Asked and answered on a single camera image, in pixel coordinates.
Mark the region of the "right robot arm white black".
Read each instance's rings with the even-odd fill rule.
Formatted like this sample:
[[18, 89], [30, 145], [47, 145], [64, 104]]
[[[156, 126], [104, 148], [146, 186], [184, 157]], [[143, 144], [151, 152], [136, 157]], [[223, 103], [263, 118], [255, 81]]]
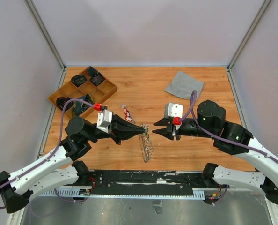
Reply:
[[194, 118], [183, 119], [182, 108], [168, 103], [164, 118], [154, 123], [159, 129], [152, 132], [169, 140], [180, 140], [182, 136], [211, 138], [215, 148], [255, 168], [247, 172], [207, 163], [201, 174], [202, 184], [208, 188], [221, 185], [253, 190], [278, 205], [278, 158], [242, 125], [226, 121], [226, 110], [217, 103], [211, 100], [200, 103]]

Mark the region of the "metal disc keyring holder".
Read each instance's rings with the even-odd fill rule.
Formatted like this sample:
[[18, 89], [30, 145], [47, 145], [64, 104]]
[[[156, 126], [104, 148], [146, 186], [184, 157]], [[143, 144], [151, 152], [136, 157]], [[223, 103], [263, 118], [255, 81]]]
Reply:
[[142, 151], [143, 161], [145, 163], [152, 159], [153, 145], [149, 135], [149, 124], [141, 123], [141, 127], [144, 128], [144, 133], [139, 134], [139, 143]]

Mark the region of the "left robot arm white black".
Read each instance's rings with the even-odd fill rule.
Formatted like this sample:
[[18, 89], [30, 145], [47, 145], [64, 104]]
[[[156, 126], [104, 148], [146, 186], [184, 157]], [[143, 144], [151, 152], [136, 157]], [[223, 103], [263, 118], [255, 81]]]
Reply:
[[101, 130], [96, 123], [81, 117], [70, 119], [65, 132], [67, 137], [59, 146], [30, 165], [8, 173], [0, 172], [0, 195], [7, 213], [14, 213], [38, 195], [63, 185], [85, 185], [89, 169], [80, 157], [90, 149], [89, 142], [111, 138], [116, 144], [143, 134], [145, 129], [114, 115]]

